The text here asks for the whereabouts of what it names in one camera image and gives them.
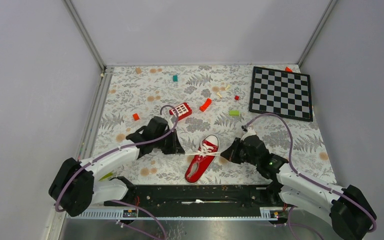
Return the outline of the red canvas sneaker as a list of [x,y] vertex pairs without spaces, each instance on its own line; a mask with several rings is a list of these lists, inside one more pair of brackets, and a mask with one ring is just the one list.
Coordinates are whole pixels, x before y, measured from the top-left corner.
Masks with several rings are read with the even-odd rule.
[[198,182],[215,157],[220,155],[219,146],[218,137],[210,134],[201,141],[195,152],[188,153],[188,155],[193,156],[193,159],[184,175],[187,183],[194,184]]

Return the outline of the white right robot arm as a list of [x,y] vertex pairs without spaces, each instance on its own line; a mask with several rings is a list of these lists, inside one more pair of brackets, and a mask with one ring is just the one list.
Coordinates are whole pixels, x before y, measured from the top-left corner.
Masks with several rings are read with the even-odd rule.
[[361,240],[374,226],[377,216],[362,191],[342,187],[293,170],[287,159],[270,153],[256,135],[235,138],[221,157],[235,164],[248,163],[272,182],[267,201],[303,209],[327,222],[343,240]]

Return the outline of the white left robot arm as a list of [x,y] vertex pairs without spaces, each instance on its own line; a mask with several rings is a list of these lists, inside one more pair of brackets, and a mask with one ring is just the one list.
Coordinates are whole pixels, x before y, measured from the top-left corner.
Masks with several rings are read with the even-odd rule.
[[119,147],[101,155],[75,160],[66,159],[49,187],[56,209],[71,217],[82,214],[89,206],[118,200],[128,206],[135,200],[136,187],[125,177],[101,181],[112,170],[159,149],[165,155],[184,154],[174,124],[154,116],[147,125],[129,134]]

